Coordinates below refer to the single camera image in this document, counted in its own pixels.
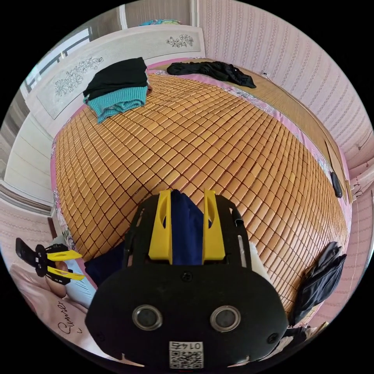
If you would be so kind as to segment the person's left hand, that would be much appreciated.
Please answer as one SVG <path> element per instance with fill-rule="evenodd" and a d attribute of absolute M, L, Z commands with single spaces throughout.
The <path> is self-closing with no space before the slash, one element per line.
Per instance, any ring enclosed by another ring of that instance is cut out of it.
<path fill-rule="evenodd" d="M 63 262 L 63 261 L 56 262 L 55 263 L 55 268 L 58 269 L 58 270 L 62 270 L 62 271 L 67 271 L 67 272 L 69 271 L 66 263 Z M 66 297 L 67 290 L 66 290 L 65 285 L 56 283 L 48 277 L 46 278 L 46 282 L 47 282 L 47 284 L 48 284 L 52 293 L 54 293 L 56 296 L 58 296 L 61 299 Z"/>

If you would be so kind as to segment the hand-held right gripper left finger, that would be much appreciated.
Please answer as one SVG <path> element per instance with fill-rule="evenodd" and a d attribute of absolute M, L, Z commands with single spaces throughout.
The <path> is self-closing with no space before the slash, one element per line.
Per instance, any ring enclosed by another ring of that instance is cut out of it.
<path fill-rule="evenodd" d="M 148 256 L 153 261 L 173 263 L 171 189 L 159 193 Z"/>

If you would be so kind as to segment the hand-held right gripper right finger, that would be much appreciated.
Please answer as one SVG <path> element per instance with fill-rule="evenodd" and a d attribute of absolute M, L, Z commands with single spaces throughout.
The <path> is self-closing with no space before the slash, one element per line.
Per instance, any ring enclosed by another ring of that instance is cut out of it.
<path fill-rule="evenodd" d="M 204 191 L 202 264 L 226 256 L 215 191 Z"/>

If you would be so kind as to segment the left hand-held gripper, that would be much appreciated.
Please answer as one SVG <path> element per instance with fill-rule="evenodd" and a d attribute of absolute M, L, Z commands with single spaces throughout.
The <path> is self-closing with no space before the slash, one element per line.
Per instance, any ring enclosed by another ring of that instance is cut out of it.
<path fill-rule="evenodd" d="M 35 249 L 34 268 L 38 276 L 48 277 L 56 283 L 67 285 L 71 280 L 80 281 L 83 280 L 85 276 L 70 270 L 56 269 L 55 263 L 79 258 L 82 258 L 80 253 L 69 251 L 68 247 L 64 244 L 52 244 L 48 247 L 37 245 Z"/>

